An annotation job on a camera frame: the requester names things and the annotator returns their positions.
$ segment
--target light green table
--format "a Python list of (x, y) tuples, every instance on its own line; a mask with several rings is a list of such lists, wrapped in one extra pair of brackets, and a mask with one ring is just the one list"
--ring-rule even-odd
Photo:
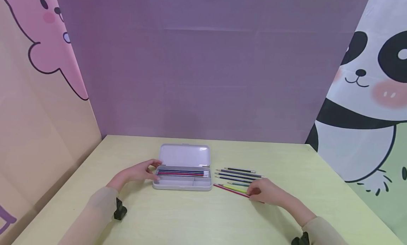
[[(323, 216), (350, 244), (401, 244), (308, 145), (135, 136), (107, 136), (14, 244), (56, 244), (97, 189), (118, 171), (157, 158), (163, 143), (209, 145), (212, 172), (226, 166), (257, 170)], [(290, 244), (301, 235), (284, 210), (216, 187), (164, 191), (146, 181), (128, 184), (120, 198), (128, 214), (109, 224), (102, 244)]]

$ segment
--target pink cheek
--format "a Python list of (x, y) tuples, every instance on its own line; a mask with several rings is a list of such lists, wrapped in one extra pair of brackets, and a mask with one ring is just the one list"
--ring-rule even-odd
[(342, 71), (341, 68), (338, 69), (338, 71), (336, 72), (335, 78), (333, 79), (333, 82), (338, 81), (342, 76)]
[(386, 80), (375, 85), (372, 97), (377, 103), (388, 108), (407, 106), (407, 83)]
[(53, 23), (55, 22), (55, 15), (50, 13), (50, 12), (46, 12), (42, 18), (44, 19), (44, 22), (46, 23)]

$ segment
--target colored pencil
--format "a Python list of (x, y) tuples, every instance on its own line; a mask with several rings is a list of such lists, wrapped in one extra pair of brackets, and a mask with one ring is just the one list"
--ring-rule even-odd
[(251, 180), (251, 181), (257, 180), (256, 178), (238, 176), (238, 175), (234, 175), (234, 174), (227, 174), (227, 173), (215, 173), (215, 174), (222, 175), (222, 176), (229, 176), (229, 177), (233, 177), (233, 178), (239, 178), (239, 179), (246, 179), (246, 180)]
[(229, 183), (231, 185), (236, 185), (236, 186), (242, 186), (242, 187), (248, 187), (250, 186), (249, 184), (243, 184), (243, 183)]
[(232, 171), (245, 172), (245, 173), (255, 173), (255, 171), (252, 171), (252, 170), (245, 170), (245, 169), (239, 169), (239, 168), (225, 167), (225, 169), (232, 170)]
[(229, 178), (229, 177), (222, 177), (222, 176), (215, 176), (215, 177), (220, 178), (220, 179), (230, 180), (230, 181), (238, 181), (240, 183), (252, 183), (251, 181), (244, 181), (244, 180), (239, 180), (239, 179)]
[(158, 172), (157, 175), (192, 175), (192, 176), (204, 176), (203, 174), (199, 174), (199, 173), (161, 173), (161, 172)]
[(238, 188), (235, 188), (235, 187), (232, 187), (232, 186), (228, 186), (228, 185), (222, 185), (222, 186), (224, 186), (224, 187), (227, 188), (227, 189), (232, 189), (232, 190), (235, 190), (235, 191), (240, 192), (240, 193), (243, 193), (243, 194), (246, 194), (246, 192), (247, 192), (247, 191), (244, 191), (243, 189), (238, 189)]
[(209, 171), (194, 171), (194, 170), (174, 170), (174, 169), (159, 169), (159, 172), (186, 172), (186, 173), (209, 173)]
[(207, 176), (196, 176), (196, 175), (172, 175), (172, 174), (159, 174), (159, 175), (157, 175), (157, 176), (160, 176), (160, 177), (167, 176), (167, 177), (202, 177), (202, 178), (209, 178), (209, 176), (208, 176), (208, 175), (207, 175)]
[(228, 188), (225, 188), (225, 187), (224, 187), (222, 184), (216, 184), (216, 183), (214, 183), (213, 185), (214, 185), (215, 187), (218, 187), (218, 188), (221, 188), (221, 189), (224, 189), (224, 190), (227, 190), (227, 191), (233, 192), (233, 193), (235, 193), (235, 194), (238, 194), (238, 195), (241, 195), (241, 196), (244, 196), (244, 197), (249, 198), (249, 196), (248, 196), (248, 195), (243, 194), (243, 193), (240, 193), (240, 192), (237, 192), (237, 191), (234, 191), (233, 189), (228, 189)]
[(246, 176), (256, 177), (256, 178), (265, 178), (265, 176), (258, 175), (258, 174), (241, 173), (241, 172), (229, 171), (229, 170), (225, 170), (225, 169), (217, 169), (216, 171), (223, 172), (223, 173), (234, 173), (234, 174), (238, 174), (238, 175), (246, 175)]

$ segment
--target beige sleeve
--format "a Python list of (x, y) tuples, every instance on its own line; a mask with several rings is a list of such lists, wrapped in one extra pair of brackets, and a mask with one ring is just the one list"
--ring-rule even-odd
[(321, 217), (316, 217), (309, 221), (302, 228), (302, 231), (307, 232), (310, 245), (347, 245), (348, 243), (342, 236)]
[(96, 191), (58, 244), (94, 244), (112, 220), (117, 196), (118, 192), (113, 188), (103, 187)]

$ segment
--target pencil case lid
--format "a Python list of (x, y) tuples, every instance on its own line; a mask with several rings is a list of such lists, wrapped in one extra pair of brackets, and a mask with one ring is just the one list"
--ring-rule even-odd
[(167, 166), (208, 167), (211, 164), (211, 152), (206, 145), (163, 144), (160, 160)]

